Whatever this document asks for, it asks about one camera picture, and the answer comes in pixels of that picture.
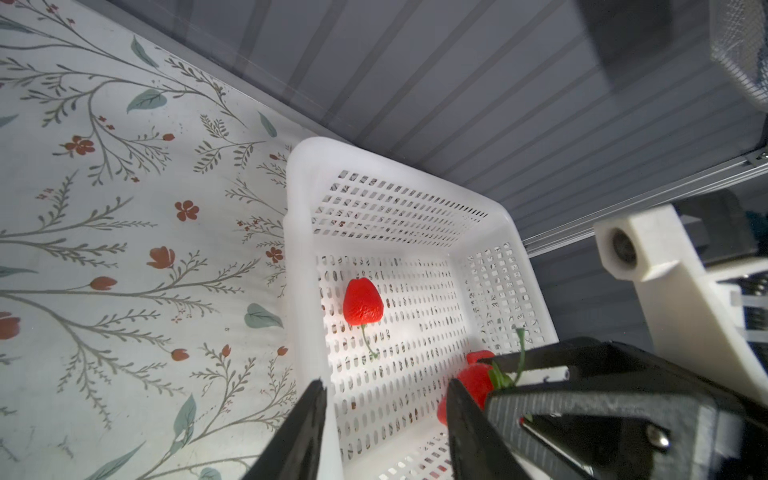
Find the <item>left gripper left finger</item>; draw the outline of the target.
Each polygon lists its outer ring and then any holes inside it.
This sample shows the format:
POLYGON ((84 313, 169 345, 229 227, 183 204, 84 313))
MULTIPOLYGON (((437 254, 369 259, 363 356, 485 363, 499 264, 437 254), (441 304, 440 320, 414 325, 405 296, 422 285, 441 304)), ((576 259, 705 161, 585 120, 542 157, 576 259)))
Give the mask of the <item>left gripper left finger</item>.
POLYGON ((327 389, 315 379, 242 479, 317 479, 326 411, 327 389))

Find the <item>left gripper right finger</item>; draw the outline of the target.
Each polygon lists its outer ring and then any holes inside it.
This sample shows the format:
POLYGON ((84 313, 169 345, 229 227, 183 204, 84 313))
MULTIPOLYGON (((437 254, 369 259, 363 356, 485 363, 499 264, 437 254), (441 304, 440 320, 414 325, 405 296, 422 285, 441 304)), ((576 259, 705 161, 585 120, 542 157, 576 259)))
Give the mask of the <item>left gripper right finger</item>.
POLYGON ((458 379, 446 395, 454 479, 530 479, 458 379))

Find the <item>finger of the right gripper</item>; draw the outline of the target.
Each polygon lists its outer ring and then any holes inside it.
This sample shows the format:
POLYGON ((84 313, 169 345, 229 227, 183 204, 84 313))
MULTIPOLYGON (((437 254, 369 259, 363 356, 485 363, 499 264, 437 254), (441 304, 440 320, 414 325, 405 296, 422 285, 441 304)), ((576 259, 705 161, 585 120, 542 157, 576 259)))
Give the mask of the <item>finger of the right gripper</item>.
POLYGON ((577 338, 489 359, 562 381, 489 395, 511 452, 553 479, 764 479, 767 408, 634 346, 577 338))

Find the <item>white plastic perforated basket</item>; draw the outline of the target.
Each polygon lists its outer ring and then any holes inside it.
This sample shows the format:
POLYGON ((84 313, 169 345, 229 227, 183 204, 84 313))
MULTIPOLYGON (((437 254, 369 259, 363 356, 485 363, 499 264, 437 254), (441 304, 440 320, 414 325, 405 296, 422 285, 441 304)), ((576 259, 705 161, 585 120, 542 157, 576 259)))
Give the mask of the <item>white plastic perforated basket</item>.
POLYGON ((437 407, 466 355, 557 341, 528 254, 499 203, 329 138, 287 161, 284 265, 297 383, 320 379, 322 479, 448 479, 437 407), (343 315, 368 278, 384 316, 365 333, 343 315))

